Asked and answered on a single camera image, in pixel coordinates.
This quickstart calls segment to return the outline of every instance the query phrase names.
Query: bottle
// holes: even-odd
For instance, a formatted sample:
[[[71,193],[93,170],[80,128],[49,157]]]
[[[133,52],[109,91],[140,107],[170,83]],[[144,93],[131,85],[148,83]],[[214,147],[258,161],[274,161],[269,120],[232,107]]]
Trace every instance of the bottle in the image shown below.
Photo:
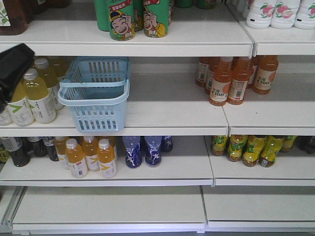
[[[145,136],[144,139],[147,144],[146,163],[151,167],[158,166],[162,160],[162,136]]]
[[[23,87],[37,122],[43,124],[52,122],[56,117],[54,103],[45,82],[35,69],[28,69],[24,74]]]
[[[126,165],[137,168],[142,163],[140,136],[123,136],[123,142],[126,147]]]
[[[215,70],[219,67],[220,57],[212,57],[209,59],[209,70],[206,79],[205,92],[206,94],[210,94],[212,80]]]
[[[0,35],[17,35],[28,28],[23,0],[0,0]]]
[[[44,145],[46,147],[47,154],[52,161],[59,161],[57,152],[56,152],[56,147],[54,143],[54,137],[51,136],[46,136],[42,137],[44,141]]]
[[[54,102],[55,110],[60,110],[63,108],[63,104],[58,101],[58,91],[60,86],[54,69],[49,65],[46,58],[36,59],[34,64],[38,70],[40,78],[45,81],[50,97]]]
[[[253,167],[258,163],[259,155],[266,143],[266,135],[249,135],[246,151],[242,155],[244,165]]]
[[[34,116],[23,85],[20,82],[17,84],[11,102],[8,103],[7,107],[16,125],[26,126],[33,123]]]
[[[226,103],[232,80],[233,57],[221,57],[219,67],[215,70],[209,96],[209,102],[214,106],[223,106]]]
[[[269,93],[278,65],[278,56],[266,55],[263,59],[261,59],[257,75],[255,77],[254,87],[252,88],[254,92],[258,94]]]
[[[88,173],[88,166],[84,158],[82,147],[75,139],[68,139],[65,143],[65,155],[71,174],[76,178],[82,178]]]
[[[98,142],[98,163],[104,178],[111,178],[117,173],[115,154],[108,139],[101,139]]]
[[[59,159],[59,162],[61,163],[62,167],[66,170],[69,170],[69,164],[67,156],[65,155],[65,149],[66,149],[66,141],[69,139],[69,137],[65,136],[56,136],[54,138],[55,148],[57,152],[57,156]]]
[[[299,6],[300,0],[277,0],[270,25],[277,29],[291,28]]]
[[[259,163],[261,166],[270,167],[276,162],[276,157],[282,148],[283,141],[284,137],[282,135],[268,136],[267,143],[259,158]]]
[[[23,148],[22,139],[18,137],[1,137],[1,141],[10,153],[13,164],[17,167],[25,166],[30,161],[30,156]]]
[[[47,150],[41,137],[28,137],[28,140],[31,143],[35,156],[43,157],[47,155]]]
[[[209,70],[209,57],[200,57],[198,62],[198,77],[196,78],[196,84],[204,87],[206,85],[207,74]]]
[[[232,82],[227,96],[227,102],[240,105],[244,102],[244,95],[252,71],[252,61],[248,57],[240,57],[236,67],[232,70]]]
[[[98,171],[98,157],[97,157],[97,147],[98,140],[94,136],[84,136],[83,138],[83,153],[85,155],[85,160],[88,164],[88,169],[90,171]]]

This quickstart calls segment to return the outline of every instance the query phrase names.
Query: bottle cap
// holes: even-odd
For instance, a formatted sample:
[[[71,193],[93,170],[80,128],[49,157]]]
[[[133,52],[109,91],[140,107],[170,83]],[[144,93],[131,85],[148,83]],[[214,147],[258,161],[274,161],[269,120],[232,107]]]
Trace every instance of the bottle cap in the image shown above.
[[[98,147],[100,149],[106,149],[106,148],[109,148],[109,141],[108,139],[101,139],[99,142],[98,142]]]
[[[23,76],[25,80],[34,80],[37,77],[38,77],[38,72],[34,68],[28,69],[27,72]]]
[[[49,62],[46,58],[39,58],[34,61],[37,69],[46,69],[49,66]]]

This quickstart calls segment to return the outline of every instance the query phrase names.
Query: white shelf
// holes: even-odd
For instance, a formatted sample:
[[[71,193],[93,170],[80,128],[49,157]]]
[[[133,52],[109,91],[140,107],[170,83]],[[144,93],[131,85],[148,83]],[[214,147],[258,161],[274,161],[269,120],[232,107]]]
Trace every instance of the white shelf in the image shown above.
[[[313,74],[276,74],[267,95],[247,90],[242,105],[223,106],[229,134],[315,135]]]
[[[29,187],[13,233],[204,232],[204,226],[198,186]]]
[[[312,187],[203,186],[206,231],[314,232]]]
[[[246,20],[235,7],[227,4],[240,26],[253,40],[253,55],[315,55],[315,30],[276,29],[269,26],[266,29],[253,29],[246,25]]]
[[[202,136],[174,136],[174,147],[162,153],[162,162],[152,168],[143,163],[136,169],[125,164],[122,141],[118,142],[117,174],[103,178],[100,171],[89,171],[83,178],[74,178],[59,162],[46,157],[32,157],[29,164],[16,167],[8,160],[0,173],[1,185],[21,186],[180,186],[211,185],[212,172]]]
[[[257,164],[247,167],[241,161],[231,162],[226,156],[211,153],[211,138],[206,137],[215,186],[315,186],[315,158],[294,147],[288,153],[278,153],[277,161],[269,168]]]

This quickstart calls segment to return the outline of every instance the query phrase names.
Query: white label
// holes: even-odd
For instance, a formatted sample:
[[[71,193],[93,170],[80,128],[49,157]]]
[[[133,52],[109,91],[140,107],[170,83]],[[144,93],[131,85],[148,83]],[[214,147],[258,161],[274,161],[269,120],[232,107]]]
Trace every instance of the white label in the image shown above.
[[[88,166],[85,158],[77,163],[69,163],[71,174],[76,178],[82,178],[88,173]]]
[[[38,123],[49,123],[56,117],[54,103],[50,95],[40,100],[29,100],[31,111]]]
[[[99,165],[98,165],[98,156],[85,156],[85,159],[88,164],[88,168],[91,171],[98,171],[99,170]]]
[[[114,160],[108,163],[99,162],[99,167],[104,178],[111,178],[117,173],[116,162]]]
[[[34,121],[34,117],[26,97],[18,102],[8,103],[8,109],[14,123],[19,126],[29,125]]]
[[[220,83],[216,80],[212,81],[210,98],[217,102],[224,102],[227,99],[228,90],[231,82]]]
[[[260,90],[269,90],[271,83],[275,78],[276,71],[266,71],[261,68],[258,69],[254,86]]]
[[[237,81],[233,79],[231,82],[230,90],[228,92],[228,97],[236,101],[243,100],[247,82],[248,81]]]

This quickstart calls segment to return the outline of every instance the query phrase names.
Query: white bottle cap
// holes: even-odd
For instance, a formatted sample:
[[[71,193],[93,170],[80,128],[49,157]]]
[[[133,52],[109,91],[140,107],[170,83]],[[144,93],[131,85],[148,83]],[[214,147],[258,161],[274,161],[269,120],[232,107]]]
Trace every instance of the white bottle cap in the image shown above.
[[[25,80],[34,80],[37,77],[38,77],[38,72],[34,68],[28,69],[27,72],[23,76]]]
[[[78,145],[78,142],[76,139],[68,139],[65,145],[68,149],[75,149],[75,147]]]
[[[106,148],[109,148],[110,144],[109,144],[109,141],[108,139],[101,139],[99,142],[98,142],[98,147],[100,149],[106,149]]]
[[[37,69],[46,69],[49,66],[49,62],[46,58],[39,58],[34,61]]]

